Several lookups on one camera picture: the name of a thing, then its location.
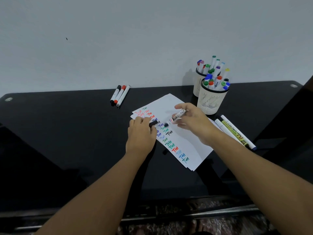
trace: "paper sheet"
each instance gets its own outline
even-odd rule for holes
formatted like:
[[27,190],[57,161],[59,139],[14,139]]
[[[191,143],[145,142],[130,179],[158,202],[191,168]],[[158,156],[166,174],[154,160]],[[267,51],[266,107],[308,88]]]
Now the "paper sheet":
[[194,171],[203,160],[213,151],[209,146],[200,142],[199,138],[189,130],[179,128],[177,125],[164,127],[163,123],[179,110],[174,106],[183,103],[172,94],[167,94],[150,104],[133,111],[131,118],[137,116],[157,118],[157,140],[162,143],[175,158],[185,167]]

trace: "white wall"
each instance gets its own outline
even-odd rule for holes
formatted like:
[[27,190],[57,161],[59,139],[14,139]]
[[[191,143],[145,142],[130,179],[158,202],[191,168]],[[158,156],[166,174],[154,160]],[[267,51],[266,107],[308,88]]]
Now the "white wall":
[[213,54],[233,82],[313,74],[313,0],[0,0],[0,95],[192,84]]

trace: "white mesh pen holder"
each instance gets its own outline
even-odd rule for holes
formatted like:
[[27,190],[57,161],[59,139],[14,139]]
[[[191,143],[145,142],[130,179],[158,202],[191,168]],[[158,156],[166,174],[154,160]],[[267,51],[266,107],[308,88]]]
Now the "white mesh pen holder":
[[201,80],[203,77],[206,77],[207,75],[198,72],[197,69],[196,69],[196,73],[197,73],[197,76],[194,80],[194,95],[196,97],[199,97],[199,92],[200,92],[200,88],[201,88]]
[[220,107],[229,88],[223,91],[210,90],[203,85],[203,82],[204,79],[200,82],[201,87],[197,107],[199,107],[206,115],[213,115]]

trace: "black desk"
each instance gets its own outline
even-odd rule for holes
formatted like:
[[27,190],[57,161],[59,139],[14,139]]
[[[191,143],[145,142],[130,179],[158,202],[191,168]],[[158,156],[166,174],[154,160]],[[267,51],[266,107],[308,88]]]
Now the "black desk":
[[[224,114],[254,140],[300,89],[290,87],[291,84],[301,86],[294,81],[232,84],[217,113]],[[168,93],[197,104],[193,86],[132,88],[120,109],[110,105],[113,92],[111,89],[6,94],[0,98],[0,123],[60,169],[78,171],[90,185],[124,155],[133,110]],[[143,180],[141,199],[207,195],[198,174],[184,168],[170,153],[163,154],[164,150],[157,142]],[[212,159],[217,175],[224,174],[227,168],[219,157],[213,152],[208,158]],[[11,200],[12,204],[1,204],[0,209],[58,207],[69,199],[41,198],[25,204],[19,196]]]

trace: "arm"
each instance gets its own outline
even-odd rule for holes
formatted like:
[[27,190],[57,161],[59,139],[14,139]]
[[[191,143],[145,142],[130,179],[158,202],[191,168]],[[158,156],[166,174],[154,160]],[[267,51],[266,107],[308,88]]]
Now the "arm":
[[150,118],[130,121],[125,156],[95,183],[62,207],[36,235],[115,234],[133,179],[152,150],[157,130]]
[[211,146],[246,193],[282,234],[313,231],[313,185],[256,155],[218,130],[191,103],[178,104],[187,113],[176,123]]

